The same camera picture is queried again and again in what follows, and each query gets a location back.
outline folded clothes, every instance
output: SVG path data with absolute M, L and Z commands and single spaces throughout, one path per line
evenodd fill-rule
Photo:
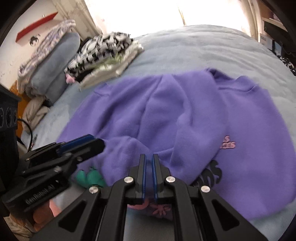
M 56 25 L 42 40 L 31 58 L 21 64 L 17 73 L 17 90 L 20 94 L 23 94 L 26 89 L 27 95 L 31 98 L 34 97 L 30 94 L 32 86 L 28 86 L 34 70 L 53 51 L 62 37 L 74 26 L 76 26 L 76 23 L 72 19 L 65 20 Z
M 129 64 L 144 51 L 144 48 L 138 41 L 134 41 L 124 52 L 114 58 L 107 59 L 100 64 L 90 74 L 84 77 L 80 83 L 80 89 L 94 86 L 110 78 L 119 77 Z
M 156 153 L 173 176 L 209 185 L 247 219 L 278 212 L 296 197 L 296 156 L 287 127 L 268 91 L 245 76 L 232 79 L 208 69 L 104 83 L 58 141 L 85 134 L 102 138 L 106 148 L 80 163 L 74 179 L 79 170 L 86 177 L 97 170 L 112 185 L 138 164 L 140 154 Z M 146 189 L 152 190 L 151 178 Z M 167 206 L 149 208 L 170 212 Z
M 114 58 L 117 54 L 123 52 L 133 39 L 129 34 L 112 32 L 110 34 L 98 35 L 87 41 L 81 51 L 65 68 L 65 74 L 77 78 L 86 70 L 93 69 L 106 59 Z

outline red shelf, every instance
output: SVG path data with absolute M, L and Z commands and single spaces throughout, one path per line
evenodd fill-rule
M 21 32 L 17 34 L 17 38 L 15 39 L 15 42 L 19 41 L 22 37 L 24 37 L 27 33 L 31 32 L 32 30 L 36 29 L 40 25 L 47 23 L 50 20 L 53 20 L 53 18 L 58 14 L 59 12 L 52 13 L 51 15 L 48 15 L 44 18 L 39 19 L 38 21 L 32 23 L 28 27 L 24 28 Z

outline metal bolt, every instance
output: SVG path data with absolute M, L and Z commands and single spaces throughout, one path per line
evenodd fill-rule
M 99 191 L 99 188 L 96 186 L 92 186 L 89 188 L 89 192 L 92 194 L 97 193 L 98 191 Z
M 167 181 L 168 183 L 173 183 L 173 182 L 176 181 L 176 179 L 175 179 L 174 177 L 172 177 L 172 176 L 168 176 L 168 177 L 166 178 L 166 181 Z
M 124 178 L 124 181 L 125 181 L 126 183 L 132 183 L 132 182 L 133 182 L 133 178 L 132 178 L 132 177 L 125 177 L 125 178 Z
M 56 167 L 54 168 L 54 171 L 55 171 L 55 172 L 61 172 L 61 171 L 62 171 L 62 168 L 59 167 L 59 166 L 56 166 Z
M 208 187 L 208 186 L 202 186 L 200 189 L 202 192 L 205 192 L 205 193 L 207 193 L 211 190 L 210 187 Z

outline blue gripper pad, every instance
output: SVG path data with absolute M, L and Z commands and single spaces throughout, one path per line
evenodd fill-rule
M 156 180 L 156 168 L 154 155 L 152 156 L 152 180 L 153 180 L 153 190 L 154 190 L 154 200 L 157 203 L 157 180 Z
M 143 202 L 145 201 L 145 188 L 146 188 L 146 155 L 145 155 L 145 159 L 144 159 L 144 168 L 143 168 L 143 181 L 142 181 L 142 200 Z
M 95 137 L 92 135 L 85 135 L 85 136 L 79 137 L 77 139 L 74 139 L 72 141 L 69 141 L 69 142 L 60 146 L 60 148 L 57 151 L 58 156 L 62 156 L 63 154 L 65 154 L 69 150 L 71 150 L 72 148 L 74 148 L 76 146 L 83 145 L 84 143 L 89 142 L 94 139 L 95 139 Z

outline light blue bedsheet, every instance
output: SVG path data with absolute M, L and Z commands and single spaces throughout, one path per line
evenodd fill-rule
M 178 73 L 208 67 L 217 68 L 233 78 L 247 75 L 268 89 L 296 146 L 296 78 L 263 45 L 237 30 L 209 25 L 161 31 L 137 39 L 145 51 L 131 63 L 122 77 Z M 111 82 L 116 83 L 122 77 Z M 78 84 L 70 86 L 34 130 L 34 136 L 38 135 L 34 148 L 56 141 L 77 107 L 92 90 L 80 92 Z M 23 133 L 22 140 L 28 144 L 29 135 Z M 65 208 L 81 192 L 82 189 L 74 185 L 56 197 L 55 201 Z M 279 213 L 253 220 L 252 224 L 269 241 L 277 241 L 295 213 L 296 201 Z M 173 226 L 167 220 L 139 216 L 129 210 L 126 223 L 125 240 L 173 240 Z

